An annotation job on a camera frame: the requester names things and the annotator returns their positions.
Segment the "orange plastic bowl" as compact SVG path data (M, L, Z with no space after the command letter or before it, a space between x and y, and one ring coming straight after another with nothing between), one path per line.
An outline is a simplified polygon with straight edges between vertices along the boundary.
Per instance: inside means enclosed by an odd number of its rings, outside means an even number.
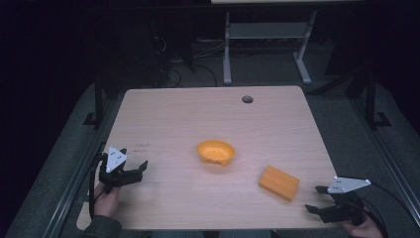
M204 163L227 166L236 155L235 149L228 143L218 140L201 142L196 150Z

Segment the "orange rectangular block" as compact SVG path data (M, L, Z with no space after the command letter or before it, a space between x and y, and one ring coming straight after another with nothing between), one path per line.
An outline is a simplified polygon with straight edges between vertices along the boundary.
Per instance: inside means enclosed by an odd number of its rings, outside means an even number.
M259 187L291 202L300 180L272 166L267 166L259 180Z

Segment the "person's left hand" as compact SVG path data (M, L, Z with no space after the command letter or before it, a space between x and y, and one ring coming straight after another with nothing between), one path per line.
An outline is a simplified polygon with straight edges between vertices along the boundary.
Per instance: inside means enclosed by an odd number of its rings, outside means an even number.
M99 182L94 189L94 214L113 217L119 204L121 189L115 187L110 193L106 193L104 189L105 184L102 182Z

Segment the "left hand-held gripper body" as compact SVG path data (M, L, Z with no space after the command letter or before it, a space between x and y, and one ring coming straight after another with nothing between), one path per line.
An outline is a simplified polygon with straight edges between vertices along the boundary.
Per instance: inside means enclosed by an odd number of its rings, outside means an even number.
M124 170L127 159L128 156L115 147L110 147L108 152L101 156L99 181L105 184L106 193L110 193L114 187L140 182L143 179L143 174L139 174L137 169Z

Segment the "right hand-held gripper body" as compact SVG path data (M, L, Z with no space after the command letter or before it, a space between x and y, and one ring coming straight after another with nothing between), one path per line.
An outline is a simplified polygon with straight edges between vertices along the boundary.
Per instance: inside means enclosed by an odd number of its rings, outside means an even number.
M365 222L364 203L357 189L371 185L369 179L334 177L328 186L334 205L319 208L319 217L324 223L351 221L355 226Z

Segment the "black metal stand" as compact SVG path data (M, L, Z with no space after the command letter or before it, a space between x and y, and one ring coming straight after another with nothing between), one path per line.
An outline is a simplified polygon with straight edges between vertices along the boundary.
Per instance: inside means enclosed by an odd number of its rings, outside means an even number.
M383 112L375 110L375 97L376 97L376 80L371 68L365 69L365 82L366 82L366 107L365 118L368 125L376 130L378 127L389 127L390 121Z
M103 121L104 106L103 106L103 85L102 78L97 75L94 82L94 111L86 115L83 124L93 126L98 129Z

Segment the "person's right hand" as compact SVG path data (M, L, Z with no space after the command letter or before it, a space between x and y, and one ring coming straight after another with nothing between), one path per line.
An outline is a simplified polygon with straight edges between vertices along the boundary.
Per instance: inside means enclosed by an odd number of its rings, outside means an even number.
M338 222L338 225L356 238L383 238L378 226L370 218L359 226L355 226L351 221Z

